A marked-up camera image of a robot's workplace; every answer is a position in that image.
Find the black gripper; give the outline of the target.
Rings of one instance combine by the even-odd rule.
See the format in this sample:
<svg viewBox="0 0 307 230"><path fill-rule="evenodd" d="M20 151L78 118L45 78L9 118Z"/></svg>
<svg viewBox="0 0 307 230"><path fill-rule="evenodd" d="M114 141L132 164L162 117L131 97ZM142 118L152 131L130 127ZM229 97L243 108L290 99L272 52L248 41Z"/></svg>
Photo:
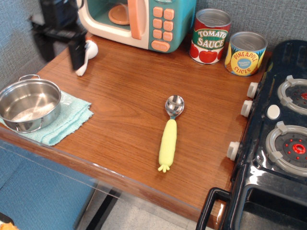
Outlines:
<svg viewBox="0 0 307 230"><path fill-rule="evenodd" d="M73 70L85 60L86 30L78 22L79 6L75 0L40 0L41 13L30 17L32 33L41 57L50 62L55 58L54 42L69 43Z"/></svg>

